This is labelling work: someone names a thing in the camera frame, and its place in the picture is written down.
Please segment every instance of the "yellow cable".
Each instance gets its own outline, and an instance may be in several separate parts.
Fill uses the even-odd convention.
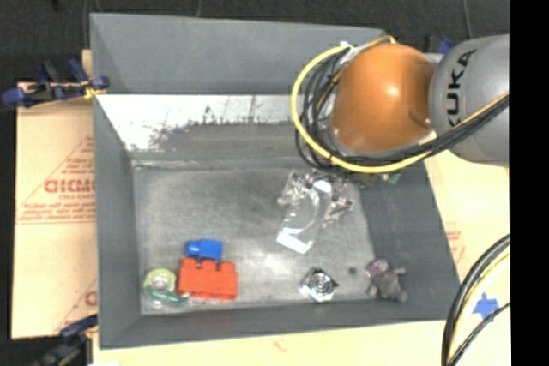
[[[389,43],[395,43],[395,40],[390,36],[382,36],[378,39],[372,40],[370,44],[368,44],[364,50],[374,46],[378,45],[383,42],[389,42]],[[426,156],[428,156],[431,152],[425,152],[420,153],[415,156],[411,156],[408,159],[401,160],[399,162],[396,162],[394,164],[389,165],[379,165],[379,166],[364,166],[364,165],[356,165],[349,162],[346,162],[345,160],[342,160],[338,157],[335,157],[332,155],[329,151],[327,151],[325,148],[323,148],[321,145],[319,145],[307,132],[306,128],[301,123],[298,108],[297,108],[297,100],[299,95],[299,89],[301,88],[301,84],[303,84],[303,81],[307,77],[307,75],[313,70],[315,66],[317,66],[319,63],[324,61],[325,59],[332,57],[335,54],[338,54],[345,49],[348,49],[348,45],[340,45],[333,47],[331,49],[328,49],[327,51],[317,55],[312,60],[310,60],[303,70],[299,72],[298,77],[296,81],[293,83],[292,93],[290,95],[290,113],[292,116],[293,124],[295,125],[297,131],[299,134],[303,137],[305,142],[321,157],[324,159],[329,160],[332,164],[337,165],[343,169],[346,169],[348,171],[352,172],[360,172],[360,173],[368,173],[368,174],[379,174],[379,173],[388,173],[388,172],[394,172],[399,171],[402,168],[405,168],[406,166],[409,166],[411,164],[414,164],[416,162],[419,162],[420,160],[424,159]],[[332,82],[335,84],[337,82],[337,79],[341,76],[342,69],[336,74],[335,78],[332,80]],[[497,105],[500,101],[505,99],[509,95],[509,92],[504,93],[499,98],[492,101],[489,105],[486,105],[482,109],[476,111],[471,116],[467,117],[465,120],[463,120],[461,123],[458,123],[453,129],[456,129],[457,127],[460,127],[462,124],[468,122],[469,120],[473,119],[474,117],[478,116],[480,113],[489,110],[494,105]]]

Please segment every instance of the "metal object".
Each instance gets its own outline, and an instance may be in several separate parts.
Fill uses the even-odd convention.
[[[371,279],[368,293],[373,297],[405,303],[408,300],[408,294],[401,288],[399,282],[399,276],[405,272],[404,268],[392,268],[384,259],[372,261],[366,266],[366,274]]]
[[[338,286],[322,269],[312,268],[301,281],[301,292],[311,297],[315,302],[322,303],[332,299]]]

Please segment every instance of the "small figurine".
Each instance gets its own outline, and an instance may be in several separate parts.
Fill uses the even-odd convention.
[[[368,293],[372,297],[381,297],[405,303],[408,300],[406,290],[401,288],[399,275],[406,272],[404,268],[392,268],[384,259],[376,259],[366,266],[366,274],[371,279]]]

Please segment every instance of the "blue clamp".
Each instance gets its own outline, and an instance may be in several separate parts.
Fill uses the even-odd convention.
[[[210,259],[219,261],[223,252],[223,243],[213,239],[201,239],[189,241],[185,245],[185,255],[197,259]]]
[[[42,63],[37,74],[37,81],[26,89],[13,87],[2,93],[2,103],[6,107],[32,107],[59,99],[71,99],[83,96],[90,91],[107,89],[111,83],[106,76],[90,79],[76,58],[68,62],[69,71],[75,83],[60,83],[59,75],[48,60]]]
[[[84,332],[97,324],[97,315],[90,315],[65,327],[59,333],[63,341],[40,359],[31,362],[29,366],[67,366],[82,354],[86,357],[91,356],[91,340]]]

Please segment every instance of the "clamp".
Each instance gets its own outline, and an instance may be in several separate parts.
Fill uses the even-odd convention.
[[[44,61],[38,71],[37,81],[26,87],[13,87],[2,93],[2,103],[7,107],[32,107],[46,102],[91,97],[99,91],[106,90],[110,81],[106,76],[89,78],[86,71],[76,60],[68,62],[69,71],[74,76],[74,82],[61,83],[53,63]]]
[[[97,325],[97,315],[90,315],[63,328],[59,333],[62,342],[28,366],[67,366],[82,355],[86,364],[90,364],[92,346],[86,332]]]

